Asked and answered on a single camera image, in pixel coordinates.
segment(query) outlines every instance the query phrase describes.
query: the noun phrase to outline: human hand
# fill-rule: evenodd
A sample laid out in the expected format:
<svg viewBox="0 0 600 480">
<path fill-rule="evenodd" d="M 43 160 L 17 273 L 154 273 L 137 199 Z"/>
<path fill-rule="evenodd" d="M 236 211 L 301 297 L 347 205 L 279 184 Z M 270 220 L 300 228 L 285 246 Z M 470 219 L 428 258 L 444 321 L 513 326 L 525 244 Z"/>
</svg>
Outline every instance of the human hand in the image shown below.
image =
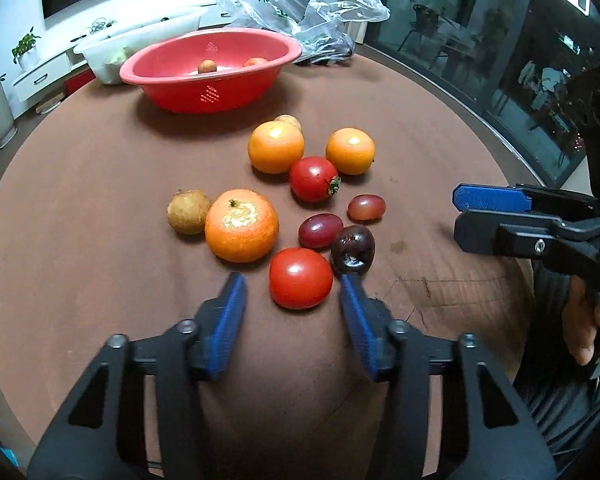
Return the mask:
<svg viewBox="0 0 600 480">
<path fill-rule="evenodd" d="M 587 365 L 594 352 L 593 341 L 600 328 L 600 305 L 586 295 L 587 285 L 578 276 L 571 276 L 569 297 L 562 310 L 562 335 L 569 353 L 579 365 Z"/>
</svg>

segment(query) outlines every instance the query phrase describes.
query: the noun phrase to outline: triangular cutout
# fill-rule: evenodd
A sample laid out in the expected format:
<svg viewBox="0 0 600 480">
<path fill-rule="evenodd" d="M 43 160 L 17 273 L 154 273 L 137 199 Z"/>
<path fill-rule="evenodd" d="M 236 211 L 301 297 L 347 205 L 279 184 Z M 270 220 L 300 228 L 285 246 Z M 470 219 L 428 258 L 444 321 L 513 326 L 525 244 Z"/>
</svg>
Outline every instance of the triangular cutout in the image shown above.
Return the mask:
<svg viewBox="0 0 600 480">
<path fill-rule="evenodd" d="M 101 366 L 69 415 L 69 424 L 97 430 L 102 426 L 109 369 Z"/>
<path fill-rule="evenodd" d="M 485 366 L 478 366 L 478 382 L 485 427 L 515 426 L 518 417 Z"/>
</svg>

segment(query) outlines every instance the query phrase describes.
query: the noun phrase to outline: dark purple grape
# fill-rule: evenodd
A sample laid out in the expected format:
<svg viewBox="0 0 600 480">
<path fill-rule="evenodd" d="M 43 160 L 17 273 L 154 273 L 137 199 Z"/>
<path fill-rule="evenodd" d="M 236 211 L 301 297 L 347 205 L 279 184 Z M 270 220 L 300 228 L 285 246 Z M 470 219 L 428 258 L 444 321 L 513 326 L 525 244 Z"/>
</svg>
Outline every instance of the dark purple grape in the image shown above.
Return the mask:
<svg viewBox="0 0 600 480">
<path fill-rule="evenodd" d="M 376 254 L 376 241 L 362 225 L 345 227 L 331 244 L 331 266 L 337 274 L 369 270 Z"/>
<path fill-rule="evenodd" d="M 384 198 L 378 195 L 358 195 L 351 199 L 347 214 L 355 222 L 379 220 L 386 211 Z"/>
<path fill-rule="evenodd" d="M 300 224 L 298 241 L 302 247 L 322 249 L 331 245 L 343 227 L 340 217 L 331 213 L 309 216 Z"/>
</svg>

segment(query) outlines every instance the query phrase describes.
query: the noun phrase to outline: blue gripper pad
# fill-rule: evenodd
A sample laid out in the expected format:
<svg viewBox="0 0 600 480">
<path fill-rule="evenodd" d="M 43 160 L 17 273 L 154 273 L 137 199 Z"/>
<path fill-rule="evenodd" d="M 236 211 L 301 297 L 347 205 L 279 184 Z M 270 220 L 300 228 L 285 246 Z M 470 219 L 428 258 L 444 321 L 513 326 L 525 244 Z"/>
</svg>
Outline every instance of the blue gripper pad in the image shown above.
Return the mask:
<svg viewBox="0 0 600 480">
<path fill-rule="evenodd" d="M 375 383 L 388 380 L 396 357 L 387 332 L 391 312 L 382 301 L 367 297 L 357 274 L 340 277 L 340 306 L 367 375 Z"/>
<path fill-rule="evenodd" d="M 244 275 L 232 272 L 220 295 L 206 300 L 196 314 L 203 345 L 203 368 L 213 381 L 227 367 L 247 301 Z"/>
<path fill-rule="evenodd" d="M 460 184 L 454 189 L 453 203 L 458 211 L 468 209 L 524 213 L 532 208 L 531 199 L 512 187 Z"/>
</svg>

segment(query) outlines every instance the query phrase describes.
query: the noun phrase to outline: round table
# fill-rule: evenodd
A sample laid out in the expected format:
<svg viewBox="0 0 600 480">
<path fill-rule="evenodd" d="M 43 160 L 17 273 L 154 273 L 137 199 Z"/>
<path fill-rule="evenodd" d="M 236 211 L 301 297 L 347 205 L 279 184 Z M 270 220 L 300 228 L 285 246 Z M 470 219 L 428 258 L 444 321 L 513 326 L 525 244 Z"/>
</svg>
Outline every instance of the round table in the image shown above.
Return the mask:
<svg viewBox="0 0 600 480">
<path fill-rule="evenodd" d="M 339 128 L 365 130 L 375 163 L 326 205 L 302 208 L 285 178 L 260 178 L 246 153 L 254 127 L 279 114 L 301 121 L 305 155 L 322 155 Z M 387 212 L 371 226 L 367 293 L 430 335 L 477 333 L 513 376 L 528 288 L 514 260 L 464 254 L 454 243 L 451 193 L 460 182 L 506 184 L 449 108 L 360 56 L 348 66 L 288 67 L 256 103 L 209 116 L 171 114 L 138 88 L 92 82 L 40 124 L 0 182 L 5 398 L 37 442 L 109 335 L 162 333 L 193 317 L 237 269 L 249 289 L 244 322 L 229 370 L 202 387 L 221 477 L 361 479 L 385 389 L 357 364 L 337 283 L 304 315 L 282 310 L 268 294 L 270 255 L 228 265 L 203 239 L 177 236 L 166 206 L 177 189 L 211 198 L 254 189 L 280 216 L 279 250 L 297 245 L 299 224 L 316 211 L 345 218 L 353 196 L 379 194 Z M 438 437 L 430 432 L 432 449 Z"/>
</svg>

